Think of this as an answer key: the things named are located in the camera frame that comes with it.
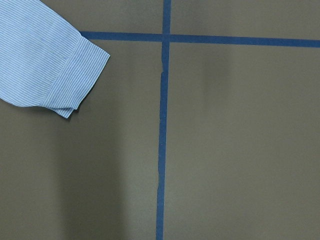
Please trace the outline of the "light blue striped shirt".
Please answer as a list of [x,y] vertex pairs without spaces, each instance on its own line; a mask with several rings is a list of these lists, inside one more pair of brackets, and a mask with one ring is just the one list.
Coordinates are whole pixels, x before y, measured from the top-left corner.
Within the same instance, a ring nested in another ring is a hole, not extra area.
[[109,54],[39,0],[0,3],[0,98],[68,118],[105,68]]

